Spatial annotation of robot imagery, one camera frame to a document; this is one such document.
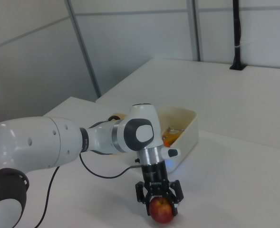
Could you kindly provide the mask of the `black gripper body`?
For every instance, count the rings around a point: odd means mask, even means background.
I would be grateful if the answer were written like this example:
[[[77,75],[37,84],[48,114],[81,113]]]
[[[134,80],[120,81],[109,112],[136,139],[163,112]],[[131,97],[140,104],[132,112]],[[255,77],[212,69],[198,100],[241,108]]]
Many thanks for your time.
[[[152,196],[165,197],[169,190],[169,180],[165,161],[142,167],[146,198]]]

